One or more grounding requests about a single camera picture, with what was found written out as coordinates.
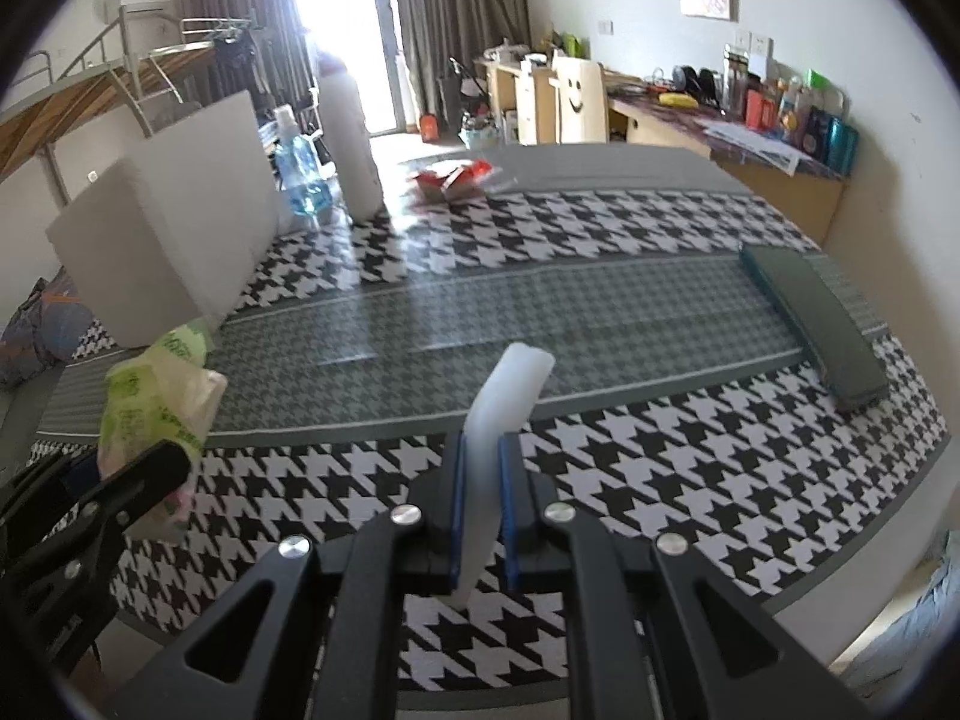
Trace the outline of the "brown curtain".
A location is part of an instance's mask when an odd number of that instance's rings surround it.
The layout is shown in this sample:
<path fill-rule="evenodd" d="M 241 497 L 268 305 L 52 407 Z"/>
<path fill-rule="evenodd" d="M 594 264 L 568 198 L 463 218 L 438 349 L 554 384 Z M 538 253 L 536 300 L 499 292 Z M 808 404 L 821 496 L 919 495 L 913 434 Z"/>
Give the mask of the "brown curtain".
<path fill-rule="evenodd" d="M 213 59 L 189 83 L 197 103 L 245 91 L 265 121 L 277 107 L 299 112 L 311 101 L 313 72 L 295 0 L 181 0 L 181 11 L 213 32 Z"/>
<path fill-rule="evenodd" d="M 503 43 L 532 43 L 527 0 L 397 0 L 413 96 L 423 114 L 441 110 L 439 80 L 451 59 L 472 60 Z"/>

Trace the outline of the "long wooden desk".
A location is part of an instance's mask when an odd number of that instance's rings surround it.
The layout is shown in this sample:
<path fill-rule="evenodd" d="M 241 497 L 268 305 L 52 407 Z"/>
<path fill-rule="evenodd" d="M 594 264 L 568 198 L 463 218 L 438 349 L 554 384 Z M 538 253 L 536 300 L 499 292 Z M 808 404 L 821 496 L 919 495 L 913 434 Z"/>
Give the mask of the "long wooden desk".
<path fill-rule="evenodd" d="M 519 142 L 558 143 L 551 67 L 478 60 L 475 68 L 485 73 L 494 114 L 517 115 Z M 610 127 L 607 143 L 623 140 L 692 151 L 768 200 L 812 241 L 827 240 L 846 187 L 843 177 L 784 143 L 723 121 L 708 107 L 661 106 L 659 96 L 635 76 L 602 68 Z"/>

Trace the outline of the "right brown curtain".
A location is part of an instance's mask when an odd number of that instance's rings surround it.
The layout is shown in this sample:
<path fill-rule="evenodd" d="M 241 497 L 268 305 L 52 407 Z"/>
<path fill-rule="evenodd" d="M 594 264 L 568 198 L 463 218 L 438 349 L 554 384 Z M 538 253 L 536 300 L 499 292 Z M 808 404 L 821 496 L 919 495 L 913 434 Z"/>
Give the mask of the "right brown curtain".
<path fill-rule="evenodd" d="M 413 96 L 423 114 L 441 110 L 439 80 L 451 59 L 472 60 L 503 43 L 532 43 L 527 0 L 397 0 Z"/>

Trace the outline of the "dark green flat case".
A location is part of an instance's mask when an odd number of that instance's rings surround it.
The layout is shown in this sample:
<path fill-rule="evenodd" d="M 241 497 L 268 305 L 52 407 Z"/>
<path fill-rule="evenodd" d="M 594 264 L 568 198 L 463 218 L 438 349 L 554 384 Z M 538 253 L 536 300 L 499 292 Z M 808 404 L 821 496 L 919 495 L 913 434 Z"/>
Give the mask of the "dark green flat case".
<path fill-rule="evenodd" d="M 848 310 L 797 250 L 744 245 L 740 265 L 788 325 L 841 413 L 889 393 L 889 379 Z"/>

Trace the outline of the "blue orange quilt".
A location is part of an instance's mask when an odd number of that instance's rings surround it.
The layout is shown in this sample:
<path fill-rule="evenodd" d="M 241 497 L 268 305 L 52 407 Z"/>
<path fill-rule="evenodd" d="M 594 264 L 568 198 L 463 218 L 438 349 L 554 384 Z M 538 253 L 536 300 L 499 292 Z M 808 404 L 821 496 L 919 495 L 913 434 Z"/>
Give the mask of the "blue orange quilt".
<path fill-rule="evenodd" d="M 3 328 L 3 390 L 14 390 L 70 361 L 92 323 L 93 312 L 65 268 L 52 280 L 39 278 Z"/>

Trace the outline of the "grey metal bunk bed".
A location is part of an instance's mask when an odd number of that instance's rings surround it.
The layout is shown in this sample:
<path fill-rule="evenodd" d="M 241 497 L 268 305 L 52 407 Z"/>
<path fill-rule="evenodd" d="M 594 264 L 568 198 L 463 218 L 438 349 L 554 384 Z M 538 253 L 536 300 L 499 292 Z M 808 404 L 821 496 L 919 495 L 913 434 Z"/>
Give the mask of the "grey metal bunk bed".
<path fill-rule="evenodd" d="M 178 40 L 139 52 L 133 47 L 132 23 L 142 18 L 164 21 Z M 212 36 L 210 29 L 164 10 L 127 13 L 119 8 L 116 18 L 107 21 L 60 73 L 53 73 L 48 52 L 31 52 L 28 57 L 43 60 L 43 68 L 28 71 L 14 82 L 22 85 L 43 75 L 47 85 L 2 112 L 3 179 L 32 158 L 41 158 L 52 177 L 57 202 L 66 205 L 71 195 L 55 156 L 57 142 L 121 106 L 146 138 L 153 137 L 155 127 L 145 106 L 164 98 L 184 102 L 178 81 L 213 59 Z"/>

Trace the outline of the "left brown curtain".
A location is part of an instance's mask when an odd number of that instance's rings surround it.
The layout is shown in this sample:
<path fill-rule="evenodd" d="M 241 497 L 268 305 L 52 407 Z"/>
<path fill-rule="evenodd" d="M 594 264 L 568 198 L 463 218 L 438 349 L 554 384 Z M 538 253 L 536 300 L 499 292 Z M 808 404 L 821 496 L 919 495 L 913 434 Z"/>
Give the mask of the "left brown curtain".
<path fill-rule="evenodd" d="M 213 32 L 213 59 L 189 83 L 197 103 L 245 91 L 265 121 L 277 107 L 299 112 L 311 101 L 313 72 L 295 0 L 181 0 L 181 11 Z"/>

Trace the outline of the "white lotion pump bottle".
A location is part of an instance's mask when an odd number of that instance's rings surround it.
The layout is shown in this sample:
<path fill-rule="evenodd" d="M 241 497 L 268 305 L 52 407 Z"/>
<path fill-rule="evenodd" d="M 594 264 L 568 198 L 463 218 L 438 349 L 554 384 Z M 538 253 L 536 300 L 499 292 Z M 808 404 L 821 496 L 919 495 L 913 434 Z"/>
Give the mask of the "white lotion pump bottle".
<path fill-rule="evenodd" d="M 353 223 L 366 223 L 384 208 L 384 190 L 366 128 L 358 86 L 333 55 L 316 55 L 322 140 L 331 152 L 343 203 Z"/>

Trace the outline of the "red snack packet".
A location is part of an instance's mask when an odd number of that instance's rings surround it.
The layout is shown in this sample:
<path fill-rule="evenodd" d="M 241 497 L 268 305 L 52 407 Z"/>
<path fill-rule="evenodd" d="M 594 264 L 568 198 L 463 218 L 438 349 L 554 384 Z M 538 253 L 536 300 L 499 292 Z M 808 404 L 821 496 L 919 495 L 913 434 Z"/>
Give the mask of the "red snack packet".
<path fill-rule="evenodd" d="M 498 172 L 485 160 L 443 160 L 418 169 L 412 181 L 423 202 L 450 202 L 480 195 Z"/>

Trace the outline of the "wooden smiley face chair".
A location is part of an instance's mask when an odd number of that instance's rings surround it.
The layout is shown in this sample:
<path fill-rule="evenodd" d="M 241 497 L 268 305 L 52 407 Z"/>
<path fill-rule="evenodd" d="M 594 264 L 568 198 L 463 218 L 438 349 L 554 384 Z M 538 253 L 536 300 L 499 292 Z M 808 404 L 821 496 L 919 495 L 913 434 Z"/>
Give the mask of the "wooden smiley face chair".
<path fill-rule="evenodd" d="M 599 62 L 555 55 L 551 60 L 555 91 L 556 141 L 563 145 L 607 143 L 608 101 Z"/>

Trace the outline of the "green tissue pack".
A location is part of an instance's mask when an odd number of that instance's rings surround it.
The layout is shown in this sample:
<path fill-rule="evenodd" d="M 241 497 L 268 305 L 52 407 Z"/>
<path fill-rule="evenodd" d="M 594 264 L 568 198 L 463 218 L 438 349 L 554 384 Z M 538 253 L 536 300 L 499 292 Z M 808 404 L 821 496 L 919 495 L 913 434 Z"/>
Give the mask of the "green tissue pack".
<path fill-rule="evenodd" d="M 190 460 L 187 481 L 133 525 L 133 539 L 184 541 L 206 438 L 228 387 L 223 374 L 206 367 L 212 349 L 206 321 L 192 320 L 163 333 L 135 358 L 117 362 L 104 378 L 99 475 L 120 472 L 161 440 L 178 444 Z"/>

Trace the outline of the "glass balcony door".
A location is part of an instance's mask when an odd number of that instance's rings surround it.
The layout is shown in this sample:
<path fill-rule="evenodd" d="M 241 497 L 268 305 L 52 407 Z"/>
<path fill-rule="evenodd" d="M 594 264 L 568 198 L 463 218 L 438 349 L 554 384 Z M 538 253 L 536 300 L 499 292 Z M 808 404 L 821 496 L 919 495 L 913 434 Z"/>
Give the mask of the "glass balcony door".
<path fill-rule="evenodd" d="M 409 123 L 405 60 L 395 0 L 295 0 L 311 49 L 340 60 L 358 86 L 368 130 L 402 132 Z"/>

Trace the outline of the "yellow object on desk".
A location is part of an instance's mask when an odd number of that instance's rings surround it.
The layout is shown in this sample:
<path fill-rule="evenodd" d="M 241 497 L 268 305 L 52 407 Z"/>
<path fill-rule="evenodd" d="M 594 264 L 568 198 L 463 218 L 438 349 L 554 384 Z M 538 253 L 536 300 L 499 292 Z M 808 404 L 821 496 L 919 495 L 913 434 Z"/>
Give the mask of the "yellow object on desk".
<path fill-rule="evenodd" d="M 697 99 L 686 93 L 661 93 L 658 103 L 661 106 L 673 107 L 674 109 L 698 109 L 700 107 Z"/>

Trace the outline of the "houndstooth table cloth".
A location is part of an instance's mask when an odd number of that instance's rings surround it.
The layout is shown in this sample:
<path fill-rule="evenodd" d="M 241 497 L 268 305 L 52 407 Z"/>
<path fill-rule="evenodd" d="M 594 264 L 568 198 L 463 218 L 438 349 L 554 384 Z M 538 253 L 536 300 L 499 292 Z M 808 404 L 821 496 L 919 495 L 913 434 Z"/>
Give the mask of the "houndstooth table cloth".
<path fill-rule="evenodd" d="M 270 247 L 218 332 L 226 390 L 178 541 L 107 594 L 177 634 L 288 535 L 404 500 L 443 442 L 519 437 L 613 533 L 682 535 L 825 650 L 835 578 L 949 463 L 946 420 L 877 310 L 799 227 L 650 149 L 405 220 Z"/>

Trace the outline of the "blue liquid spray bottle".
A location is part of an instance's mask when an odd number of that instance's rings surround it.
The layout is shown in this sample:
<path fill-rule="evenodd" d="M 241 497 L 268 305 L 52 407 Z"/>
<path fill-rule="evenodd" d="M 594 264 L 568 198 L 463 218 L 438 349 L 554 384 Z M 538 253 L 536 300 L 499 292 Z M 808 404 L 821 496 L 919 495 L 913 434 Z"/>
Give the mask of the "blue liquid spray bottle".
<path fill-rule="evenodd" d="M 289 104 L 277 107 L 274 114 L 278 135 L 275 164 L 291 210 L 308 223 L 325 223 L 334 210 L 334 199 L 329 184 L 320 174 L 313 140 L 301 132 Z"/>

